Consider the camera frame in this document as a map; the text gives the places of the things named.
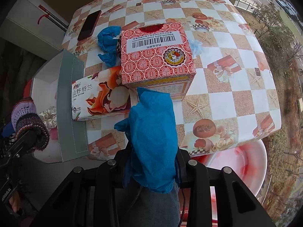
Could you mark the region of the person's left hand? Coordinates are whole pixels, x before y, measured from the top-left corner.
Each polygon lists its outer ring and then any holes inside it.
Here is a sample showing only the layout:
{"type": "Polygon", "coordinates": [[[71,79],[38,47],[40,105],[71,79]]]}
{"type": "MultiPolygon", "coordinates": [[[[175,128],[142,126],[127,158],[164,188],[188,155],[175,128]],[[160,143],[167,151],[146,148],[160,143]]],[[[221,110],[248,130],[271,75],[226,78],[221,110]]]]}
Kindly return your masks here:
{"type": "Polygon", "coordinates": [[[17,213],[17,211],[20,209],[20,197],[17,191],[14,191],[14,193],[11,195],[9,199],[9,203],[11,204],[12,210],[17,213]]]}

